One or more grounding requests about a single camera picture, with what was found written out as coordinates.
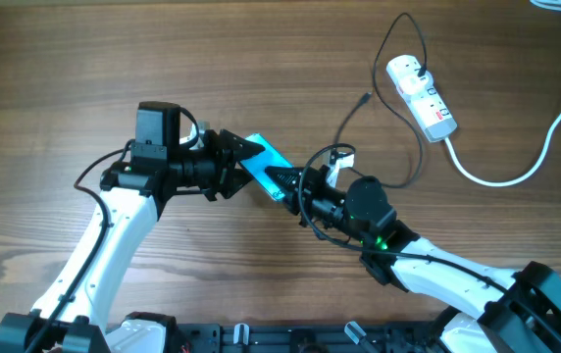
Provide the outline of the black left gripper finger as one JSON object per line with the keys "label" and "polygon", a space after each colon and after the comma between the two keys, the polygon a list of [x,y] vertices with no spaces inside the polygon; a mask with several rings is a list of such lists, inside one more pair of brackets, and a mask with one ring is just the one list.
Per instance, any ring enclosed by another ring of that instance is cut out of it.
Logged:
{"label": "black left gripper finger", "polygon": [[246,140],[226,129],[222,129],[219,138],[223,149],[228,149],[235,160],[247,160],[265,151],[259,143]]}
{"label": "black left gripper finger", "polygon": [[220,172],[218,192],[225,199],[230,199],[251,180],[250,173],[243,169],[223,168]]}

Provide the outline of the turquoise Galaxy smartphone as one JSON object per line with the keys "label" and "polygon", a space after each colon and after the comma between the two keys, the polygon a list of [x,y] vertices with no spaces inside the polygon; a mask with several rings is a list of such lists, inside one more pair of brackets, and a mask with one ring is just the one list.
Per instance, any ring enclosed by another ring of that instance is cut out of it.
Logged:
{"label": "turquoise Galaxy smartphone", "polygon": [[260,133],[253,133],[247,136],[245,140],[263,146],[264,151],[254,157],[241,161],[240,166],[257,181],[275,202],[280,202],[285,194],[266,174],[265,170],[267,167],[291,168],[292,165]]}

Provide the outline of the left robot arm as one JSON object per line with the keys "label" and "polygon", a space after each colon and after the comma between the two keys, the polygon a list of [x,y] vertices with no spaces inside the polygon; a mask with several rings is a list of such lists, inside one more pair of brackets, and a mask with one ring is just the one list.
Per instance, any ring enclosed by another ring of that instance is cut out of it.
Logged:
{"label": "left robot arm", "polygon": [[26,314],[0,323],[0,352],[188,352],[190,340],[173,316],[134,312],[108,330],[115,296],[140,243],[174,196],[231,198],[251,177],[237,164],[264,146],[225,129],[180,139],[180,119],[192,114],[174,103],[137,108],[135,137],[113,152],[115,162],[88,194],[97,203],[64,269]]}

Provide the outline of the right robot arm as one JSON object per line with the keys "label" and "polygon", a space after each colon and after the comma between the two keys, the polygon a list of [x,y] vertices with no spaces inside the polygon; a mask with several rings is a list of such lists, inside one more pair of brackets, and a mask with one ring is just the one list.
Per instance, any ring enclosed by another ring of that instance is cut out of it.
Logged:
{"label": "right robot arm", "polygon": [[522,270],[485,266],[448,253],[398,220],[381,183],[356,179],[340,191],[327,169],[268,167],[301,224],[317,222],[350,237],[340,247],[380,284],[447,304],[433,339],[449,352],[561,352],[561,277],[535,261]]}

